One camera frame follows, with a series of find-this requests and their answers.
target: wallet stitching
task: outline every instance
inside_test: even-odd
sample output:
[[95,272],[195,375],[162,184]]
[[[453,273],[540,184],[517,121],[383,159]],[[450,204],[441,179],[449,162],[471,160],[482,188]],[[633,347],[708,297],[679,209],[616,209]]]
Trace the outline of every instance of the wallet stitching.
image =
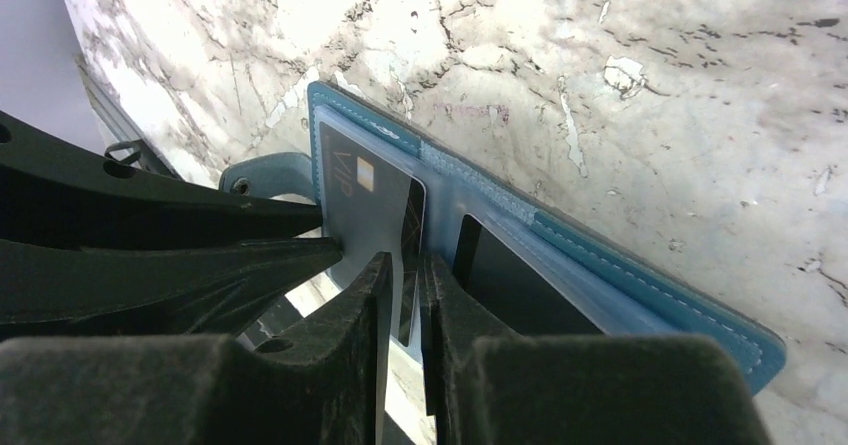
[[[315,103],[310,103],[310,106],[309,106],[309,122],[315,123]],[[320,144],[318,143],[318,127],[316,127],[314,125],[312,127],[310,127],[309,136],[310,136],[309,138],[311,139],[311,142],[312,142],[312,156],[317,159],[318,148],[320,147]],[[313,186],[315,187],[316,202],[320,202],[320,200],[323,198],[322,195],[321,195],[322,192],[323,192],[323,187],[321,186],[321,180],[319,180],[319,177],[318,177],[318,175],[319,175],[318,169],[319,168],[321,168],[321,164],[317,163],[315,161],[315,159],[313,159],[312,182],[313,182]]]
[[[324,100],[329,101],[329,102],[330,102],[330,103],[332,103],[333,105],[337,105],[337,106],[341,107],[341,108],[342,108],[343,110],[345,110],[346,112],[353,114],[353,116],[355,116],[356,118],[359,118],[360,120],[365,120],[366,122],[370,123],[370,124],[371,124],[374,128],[377,128],[378,130],[379,130],[379,128],[380,128],[380,125],[377,125],[377,122],[375,122],[375,121],[373,121],[373,120],[371,120],[371,119],[369,119],[369,118],[366,118],[366,117],[364,117],[363,115],[360,115],[359,113],[357,113],[356,111],[354,111],[354,110],[353,110],[353,109],[351,109],[350,107],[347,107],[346,105],[344,105],[343,103],[341,103],[341,102],[339,102],[339,101],[335,100],[335,99],[334,99],[334,98],[332,98],[332,97],[329,97],[329,96],[324,95],[323,93],[319,93],[319,92],[314,93],[314,94],[313,94],[313,96],[321,97],[321,98],[323,98]],[[393,141],[397,141],[397,142],[400,142],[400,143],[402,143],[402,144],[406,145],[407,147],[410,147],[410,148],[413,148],[413,149],[414,149],[414,148],[416,148],[416,146],[415,146],[415,144],[414,144],[414,143],[412,143],[412,142],[408,142],[408,141],[404,140],[404,139],[403,139],[403,137],[401,137],[400,135],[398,135],[398,138],[389,137],[388,135],[386,135],[386,136],[387,136],[389,139],[393,140]]]
[[648,287],[650,287],[650,288],[651,288],[651,289],[653,289],[654,291],[656,291],[656,292],[658,292],[658,293],[661,293],[661,294],[665,295],[666,297],[668,297],[668,298],[670,298],[670,299],[672,299],[672,300],[676,301],[677,303],[679,303],[679,304],[683,305],[684,307],[688,308],[689,310],[692,310],[692,311],[693,311],[693,312],[695,312],[696,314],[698,314],[698,315],[700,315],[700,316],[702,316],[702,317],[706,318],[707,320],[709,320],[709,321],[711,321],[711,322],[715,323],[716,325],[720,325],[722,328],[724,328],[725,330],[727,330],[728,332],[730,332],[730,334],[731,334],[731,335],[733,335],[733,336],[735,336],[735,337],[738,337],[738,338],[742,339],[742,341],[743,341],[743,342],[748,343],[748,344],[750,344],[750,345],[753,345],[753,347],[757,350],[757,360],[756,360],[756,362],[754,362],[754,364],[753,364],[750,368],[748,368],[748,370],[746,370],[746,371],[745,371],[745,375],[750,375],[750,374],[754,371],[754,369],[756,369],[757,367],[759,367],[760,365],[762,365],[762,364],[763,364],[763,350],[762,350],[762,348],[760,348],[759,344],[757,344],[755,341],[753,341],[753,340],[749,339],[748,337],[746,337],[746,336],[745,336],[745,335],[743,335],[742,333],[739,333],[739,332],[737,332],[736,330],[734,330],[733,328],[731,328],[731,327],[729,327],[729,326],[725,325],[724,323],[722,323],[722,322],[718,321],[716,318],[714,318],[714,317],[712,317],[712,316],[710,316],[710,315],[705,314],[704,312],[702,312],[702,311],[698,310],[697,308],[695,308],[695,307],[693,307],[692,305],[690,305],[690,304],[688,304],[688,303],[684,302],[683,300],[681,300],[681,299],[679,299],[679,298],[677,298],[677,297],[675,297],[675,296],[671,295],[671,294],[670,294],[670,293],[668,293],[668,292],[664,292],[664,291],[660,290],[659,288],[657,288],[655,285],[652,285],[652,284],[648,283],[647,281],[645,281],[644,279],[642,279],[642,278],[640,278],[640,277],[637,277],[635,274],[633,274],[633,272],[631,272],[631,271],[629,271],[629,270],[625,270],[625,269],[624,269],[624,268],[622,268],[621,266],[616,265],[615,263],[610,262],[610,261],[609,261],[609,260],[607,260],[606,258],[603,258],[603,257],[601,257],[601,256],[597,255],[595,252],[591,252],[591,251],[589,251],[588,249],[586,249],[586,248],[585,248],[585,247],[583,247],[582,245],[578,245],[577,243],[575,243],[575,242],[574,242],[573,240],[571,240],[570,238],[564,237],[563,235],[561,235],[560,233],[558,233],[556,230],[554,230],[554,229],[552,229],[552,228],[550,228],[550,227],[548,227],[548,226],[546,226],[546,225],[544,225],[544,224],[542,224],[542,223],[539,223],[539,222],[536,222],[536,223],[538,223],[538,224],[539,224],[542,228],[544,228],[546,231],[548,231],[548,232],[550,232],[550,233],[553,233],[555,236],[557,236],[557,237],[559,237],[559,238],[561,238],[561,239],[565,240],[565,241],[566,241],[569,245],[571,245],[572,247],[575,247],[575,248],[579,249],[580,251],[582,251],[582,252],[584,252],[584,253],[588,253],[588,254],[589,254],[592,258],[594,258],[595,260],[598,260],[598,261],[600,261],[600,262],[601,262],[601,263],[603,263],[603,264],[606,264],[606,265],[608,265],[608,266],[611,266],[611,267],[615,268],[616,270],[619,270],[619,271],[621,271],[621,272],[624,272],[624,274],[625,274],[625,275],[627,275],[628,277],[633,278],[633,279],[636,279],[636,281],[638,281],[639,283],[641,283],[641,284],[643,284],[643,285],[647,285]]
[[[447,159],[444,158],[444,157],[437,156],[437,157],[435,157],[435,160],[437,160],[439,162],[439,165],[441,165],[442,167],[446,167],[448,170],[451,170],[455,173],[458,170],[459,173],[463,173],[463,170],[461,169],[460,166],[453,164],[453,163],[449,163],[447,161]],[[525,208],[525,207],[522,206],[523,204],[521,202],[519,202],[518,200],[515,199],[514,195],[512,195],[511,193],[505,192],[501,187],[496,185],[491,179],[487,178],[482,173],[477,172],[476,170],[473,171],[473,172],[474,173],[468,173],[467,171],[465,171],[464,173],[468,174],[469,178],[474,180],[474,182],[477,186],[479,186],[481,188],[485,188],[490,194],[495,194],[495,193],[500,192],[501,195],[504,195],[504,197],[502,197],[503,200],[505,200],[507,202],[507,204],[509,204],[513,209],[520,210],[522,208]],[[530,219],[528,217],[528,219],[522,220],[522,222],[527,223],[528,220],[532,220],[532,219]]]

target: marble surface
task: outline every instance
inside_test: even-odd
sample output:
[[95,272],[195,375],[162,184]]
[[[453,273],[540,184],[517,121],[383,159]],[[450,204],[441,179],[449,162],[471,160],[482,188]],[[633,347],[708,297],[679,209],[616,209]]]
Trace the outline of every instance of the marble surface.
[[66,0],[181,173],[308,151],[318,78],[775,330],[775,442],[848,443],[848,0]]

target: blue card holder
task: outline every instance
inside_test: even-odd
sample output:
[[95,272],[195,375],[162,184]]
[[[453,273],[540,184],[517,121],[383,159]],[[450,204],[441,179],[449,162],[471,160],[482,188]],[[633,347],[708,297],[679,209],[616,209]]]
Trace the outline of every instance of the blue card holder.
[[485,171],[413,131],[390,112],[327,82],[307,90],[315,201],[321,204],[319,121],[347,134],[427,189],[423,250],[451,263],[458,220],[437,210],[469,210],[525,259],[605,333],[697,333],[713,337],[739,365],[752,393],[786,363],[773,332],[661,273],[531,197],[509,189]]

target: black card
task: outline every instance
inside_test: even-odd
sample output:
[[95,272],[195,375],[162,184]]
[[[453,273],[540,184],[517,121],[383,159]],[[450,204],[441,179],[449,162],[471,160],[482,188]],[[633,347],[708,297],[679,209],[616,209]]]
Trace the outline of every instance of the black card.
[[489,312],[522,335],[601,331],[470,215],[462,220],[454,276]]
[[344,258],[333,280],[351,283],[377,252],[394,267],[392,335],[409,344],[415,265],[421,247],[423,185],[324,122],[321,137],[324,233],[339,241]]

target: marble veining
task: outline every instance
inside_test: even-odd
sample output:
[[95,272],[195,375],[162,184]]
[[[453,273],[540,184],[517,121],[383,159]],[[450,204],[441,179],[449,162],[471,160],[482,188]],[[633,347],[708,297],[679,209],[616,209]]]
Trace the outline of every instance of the marble veining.
[[309,150],[332,79],[786,341],[776,443],[848,443],[848,0],[66,0],[190,180]]

